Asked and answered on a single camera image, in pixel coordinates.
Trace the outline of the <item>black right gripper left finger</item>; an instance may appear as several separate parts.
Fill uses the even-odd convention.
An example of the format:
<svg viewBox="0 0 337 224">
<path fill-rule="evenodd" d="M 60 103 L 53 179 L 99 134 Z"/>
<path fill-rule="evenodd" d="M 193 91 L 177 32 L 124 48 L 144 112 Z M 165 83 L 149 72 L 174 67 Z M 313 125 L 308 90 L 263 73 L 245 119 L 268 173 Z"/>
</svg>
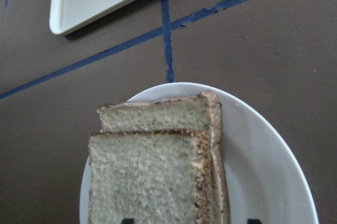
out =
<svg viewBox="0 0 337 224">
<path fill-rule="evenodd" d="M 124 218 L 121 221 L 121 224 L 135 224 L 135 219 L 134 218 Z"/>
</svg>

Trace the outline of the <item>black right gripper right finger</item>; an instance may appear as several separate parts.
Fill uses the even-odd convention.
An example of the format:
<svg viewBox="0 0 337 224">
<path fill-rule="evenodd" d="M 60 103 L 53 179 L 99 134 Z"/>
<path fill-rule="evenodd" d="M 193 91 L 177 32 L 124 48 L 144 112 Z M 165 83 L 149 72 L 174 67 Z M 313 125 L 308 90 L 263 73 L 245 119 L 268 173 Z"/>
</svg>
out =
<svg viewBox="0 0 337 224">
<path fill-rule="evenodd" d="M 248 219 L 247 224 L 261 224 L 260 219 Z"/>
</svg>

